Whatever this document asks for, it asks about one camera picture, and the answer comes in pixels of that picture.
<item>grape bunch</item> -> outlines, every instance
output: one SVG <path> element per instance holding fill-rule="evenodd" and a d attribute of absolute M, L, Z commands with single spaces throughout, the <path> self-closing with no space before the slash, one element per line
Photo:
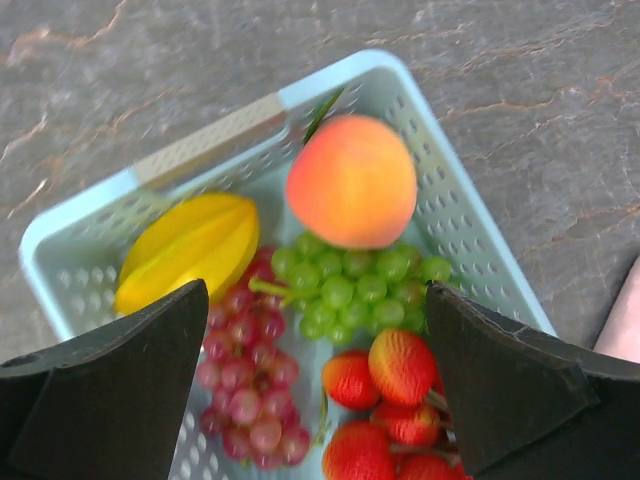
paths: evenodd
<path fill-rule="evenodd" d="M 248 288 L 254 277 L 275 282 L 273 251 L 259 249 L 240 281 L 210 306 L 206 357 L 196 370 L 198 383 L 212 393 L 202 431 L 221 435 L 232 460 L 261 470 L 298 465 L 312 443 L 290 391 L 299 366 L 274 343 L 286 328 L 280 299 Z"/>
<path fill-rule="evenodd" d="M 279 291 L 303 314 L 301 333 L 317 340 L 326 336 L 335 345 L 351 342 L 358 328 L 377 335 L 387 327 L 421 332 L 425 325 L 425 283 L 448 281 L 451 265 L 438 256 L 423 258 L 406 243 L 381 250 L 342 250 L 311 232 L 293 246 L 278 248 L 271 257 Z M 265 288 L 263 282 L 254 284 Z"/>

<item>basket hole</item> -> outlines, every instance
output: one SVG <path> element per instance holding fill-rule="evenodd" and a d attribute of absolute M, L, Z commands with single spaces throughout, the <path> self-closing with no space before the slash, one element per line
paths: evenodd
<path fill-rule="evenodd" d="M 478 250 L 480 250 L 481 252 L 485 251 L 484 242 L 482 240 L 480 240 L 479 238 L 475 239 L 474 244 L 475 244 L 476 248 Z"/>
<path fill-rule="evenodd" d="M 196 445 L 198 445 L 201 452 L 204 452 L 207 449 L 207 437 L 205 437 L 204 434 L 199 433 Z"/>
<path fill-rule="evenodd" d="M 100 270 L 98 267 L 94 267 L 91 270 L 91 279 L 94 283 L 100 285 L 104 280 L 104 273 L 102 273 L 102 270 Z"/>
<path fill-rule="evenodd" d="M 504 298 L 508 298 L 509 300 L 513 299 L 513 294 L 511 290 L 509 290 L 509 287 L 500 287 L 500 293 Z"/>
<path fill-rule="evenodd" d="M 106 292 L 104 292 L 102 294 L 102 298 L 107 305 L 113 305 L 113 302 L 115 301 L 115 296 L 111 290 L 107 290 Z"/>
<path fill-rule="evenodd" d="M 94 312 L 100 310 L 100 307 L 102 306 L 102 300 L 100 300 L 100 295 L 97 292 L 93 292 L 91 295 L 89 295 L 89 306 Z"/>
<path fill-rule="evenodd" d="M 108 222 L 109 220 L 111 220 L 111 217 L 113 217 L 113 212 L 103 213 L 98 217 L 97 222 L 98 223 Z"/>
<path fill-rule="evenodd" d="M 180 476 L 184 480 L 189 480 L 191 478 L 191 464 L 186 458 L 182 461 L 182 465 L 180 465 Z"/>
<path fill-rule="evenodd" d="M 69 288 L 71 286 L 71 274 L 66 270 L 60 270 L 58 272 L 58 280 L 64 288 Z"/>
<path fill-rule="evenodd" d="M 184 425 L 180 425 L 180 431 L 178 432 L 178 443 L 184 443 L 187 439 L 187 429 Z"/>
<path fill-rule="evenodd" d="M 193 427 L 196 425 L 196 419 L 193 416 L 193 413 L 187 412 L 184 418 L 184 423 L 187 426 L 188 430 L 193 430 Z"/>
<path fill-rule="evenodd" d="M 189 460 L 193 465 L 198 465 L 200 463 L 200 452 L 198 451 L 198 447 L 193 445 L 191 450 L 189 450 Z"/>
<path fill-rule="evenodd" d="M 80 270 L 78 270 L 76 272 L 76 281 L 83 287 L 87 286 L 87 283 L 89 283 L 89 272 L 87 272 L 85 269 L 81 268 Z"/>
<path fill-rule="evenodd" d="M 218 471 L 218 457 L 216 457 L 215 453 L 212 453 L 211 457 L 209 457 L 209 465 L 214 473 Z"/>

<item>grape stem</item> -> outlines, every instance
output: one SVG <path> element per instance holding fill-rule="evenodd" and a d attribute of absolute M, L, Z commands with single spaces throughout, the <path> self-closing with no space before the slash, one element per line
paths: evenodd
<path fill-rule="evenodd" d="M 249 290 L 254 293 L 266 293 L 267 295 L 275 295 L 281 297 L 282 301 L 280 306 L 286 307 L 291 302 L 307 297 L 313 297 L 318 294 L 317 290 L 311 290 L 308 292 L 292 292 L 290 288 L 283 287 L 282 285 L 275 285 L 270 282 L 266 282 L 258 277 L 251 277 L 249 280 Z"/>

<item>red grape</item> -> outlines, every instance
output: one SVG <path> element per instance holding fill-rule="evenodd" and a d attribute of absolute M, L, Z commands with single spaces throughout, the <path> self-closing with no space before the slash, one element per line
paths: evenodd
<path fill-rule="evenodd" d="M 249 435 L 242 428 L 225 428 L 222 432 L 222 448 L 232 460 L 244 460 L 251 455 Z"/>
<path fill-rule="evenodd" d="M 227 332 L 240 345 L 249 345 L 258 339 L 260 330 L 255 315 L 250 311 L 239 313 L 229 321 Z"/>
<path fill-rule="evenodd" d="M 260 413 L 260 397 L 251 388 L 241 388 L 229 403 L 231 419 L 238 425 L 250 425 Z"/>
<path fill-rule="evenodd" d="M 251 446 L 258 453 L 273 452 L 282 436 L 280 420 L 274 417 L 262 417 L 257 420 L 249 431 Z"/>
<path fill-rule="evenodd" d="M 275 341 L 284 333 L 286 323 L 282 313 L 275 310 L 264 310 L 258 317 L 262 337 Z"/>
<path fill-rule="evenodd" d="M 291 392 L 283 387 L 275 387 L 262 395 L 262 410 L 274 417 L 282 418 L 293 407 Z"/>
<path fill-rule="evenodd" d="M 224 330 L 213 330 L 204 337 L 202 347 L 211 361 L 220 362 L 233 352 L 233 340 Z"/>
<path fill-rule="evenodd" d="M 227 311 L 221 304 L 212 303 L 209 305 L 207 325 L 209 328 L 224 328 L 227 325 Z"/>
<path fill-rule="evenodd" d="M 213 390 L 220 383 L 220 367 L 205 360 L 196 368 L 196 378 L 202 388 Z"/>
<path fill-rule="evenodd" d="M 229 418 L 217 411 L 213 406 L 207 408 L 200 415 L 200 426 L 205 435 L 216 435 L 229 424 Z"/>
<path fill-rule="evenodd" d="M 278 450 L 287 465 L 299 465 L 307 456 L 311 448 L 311 435 L 299 426 L 291 427 L 282 432 L 282 439 Z"/>
<path fill-rule="evenodd" d="M 276 357 L 276 347 L 266 340 L 258 340 L 251 346 L 249 353 L 257 368 L 266 368 Z"/>
<path fill-rule="evenodd" d="M 271 388 L 271 380 L 267 372 L 258 372 L 253 379 L 253 387 L 259 392 L 264 393 Z"/>
<path fill-rule="evenodd" d="M 278 247 L 275 245 L 265 245 L 264 247 L 260 247 L 253 256 L 253 261 L 271 263 L 271 257 L 273 257 L 273 252 L 275 252 L 277 248 Z"/>
<path fill-rule="evenodd" d="M 270 262 L 271 260 L 258 260 L 251 263 L 242 275 L 242 281 L 249 283 L 249 280 L 255 277 L 260 280 L 264 280 L 265 282 L 274 282 L 276 280 L 276 276 L 274 275 L 273 270 L 271 270 Z"/>
<path fill-rule="evenodd" d="M 283 429 L 296 427 L 300 425 L 300 412 L 295 405 L 292 404 L 291 408 L 280 417 L 280 421 Z"/>
<path fill-rule="evenodd" d="M 252 455 L 253 463 L 260 470 L 269 471 L 275 470 L 282 465 L 282 455 L 278 452 L 260 453 L 254 452 Z"/>
<path fill-rule="evenodd" d="M 286 353 L 279 352 L 269 365 L 269 378 L 274 385 L 290 387 L 299 376 L 298 363 Z"/>
<path fill-rule="evenodd" d="M 222 386 L 219 386 L 218 388 L 213 390 L 213 395 L 211 398 L 211 408 L 213 408 L 218 413 L 228 415 L 229 403 L 231 402 L 232 396 L 232 391 L 226 390 Z"/>
<path fill-rule="evenodd" d="M 228 313 L 235 315 L 247 310 L 253 303 L 253 292 L 249 290 L 247 285 L 237 283 L 224 294 L 222 305 Z"/>
<path fill-rule="evenodd" d="M 246 358 L 236 357 L 230 359 L 222 367 L 220 380 L 227 390 L 235 391 L 240 387 L 249 386 L 253 380 L 253 364 Z"/>

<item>green grape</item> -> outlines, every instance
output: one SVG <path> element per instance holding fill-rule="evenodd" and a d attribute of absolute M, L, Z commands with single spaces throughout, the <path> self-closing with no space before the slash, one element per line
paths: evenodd
<path fill-rule="evenodd" d="M 421 333 L 424 331 L 425 317 L 424 312 L 419 309 L 407 310 L 404 313 L 404 320 L 402 321 L 402 327 L 414 333 Z"/>
<path fill-rule="evenodd" d="M 387 295 L 387 283 L 378 275 L 365 274 L 358 280 L 356 291 L 365 302 L 374 303 Z"/>
<path fill-rule="evenodd" d="M 373 318 L 373 316 L 369 317 L 367 324 L 367 331 L 372 336 L 377 336 L 382 330 L 384 330 L 384 325 L 382 325 L 379 321 Z"/>
<path fill-rule="evenodd" d="M 386 281 L 399 282 L 409 271 L 409 261 L 404 253 L 387 250 L 378 257 L 376 269 Z"/>
<path fill-rule="evenodd" d="M 317 256 L 326 248 L 327 245 L 310 231 L 301 233 L 296 239 L 296 249 L 307 258 Z"/>
<path fill-rule="evenodd" d="M 322 252 L 315 260 L 315 265 L 320 270 L 320 275 L 323 279 L 327 279 L 334 275 L 340 275 L 342 273 L 342 261 L 338 252 L 329 250 Z"/>
<path fill-rule="evenodd" d="M 369 308 L 363 300 L 354 298 L 349 305 L 340 309 L 338 321 L 351 328 L 364 325 L 369 317 Z"/>
<path fill-rule="evenodd" d="M 312 304 L 313 304 L 313 299 L 298 298 L 297 300 L 293 301 L 293 308 L 295 308 L 300 313 L 306 313 Z"/>
<path fill-rule="evenodd" d="M 342 264 L 347 276 L 358 279 L 373 265 L 373 256 L 365 250 L 347 250 L 342 257 Z"/>
<path fill-rule="evenodd" d="M 300 320 L 300 333 L 309 340 L 319 340 L 324 336 L 324 328 L 305 315 Z"/>
<path fill-rule="evenodd" d="M 349 305 L 354 290 L 353 283 L 341 276 L 328 278 L 321 288 L 322 298 L 327 305 L 335 309 Z"/>
<path fill-rule="evenodd" d="M 279 280 L 285 280 L 287 273 L 299 261 L 298 253 L 291 247 L 280 247 L 271 256 L 271 269 Z"/>
<path fill-rule="evenodd" d="M 294 292 L 310 292 L 320 284 L 320 272 L 309 262 L 294 265 L 287 273 L 287 284 Z"/>
<path fill-rule="evenodd" d="M 331 325 L 326 333 L 327 338 L 334 345 L 347 345 L 353 340 L 354 331 L 347 325 L 335 322 Z"/>
<path fill-rule="evenodd" d="M 336 316 L 336 310 L 321 300 L 311 305 L 307 313 L 305 313 L 305 317 L 309 317 L 310 321 L 313 321 L 313 323 L 322 328 L 327 328 L 329 325 L 335 323 Z"/>
<path fill-rule="evenodd" d="M 384 327 L 398 327 L 404 320 L 404 307 L 395 298 L 383 298 L 373 307 L 372 316 Z"/>
<path fill-rule="evenodd" d="M 420 265 L 422 264 L 422 254 L 420 253 L 420 250 L 407 243 L 399 244 L 396 250 L 409 259 L 409 273 L 413 274 L 420 272 Z"/>
<path fill-rule="evenodd" d="M 421 277 L 423 282 L 440 280 L 446 282 L 451 278 L 451 264 L 444 257 L 429 257 L 422 261 Z"/>
<path fill-rule="evenodd" d="M 418 280 L 403 280 L 392 289 L 392 296 L 400 300 L 406 308 L 419 308 L 422 305 L 426 287 Z"/>

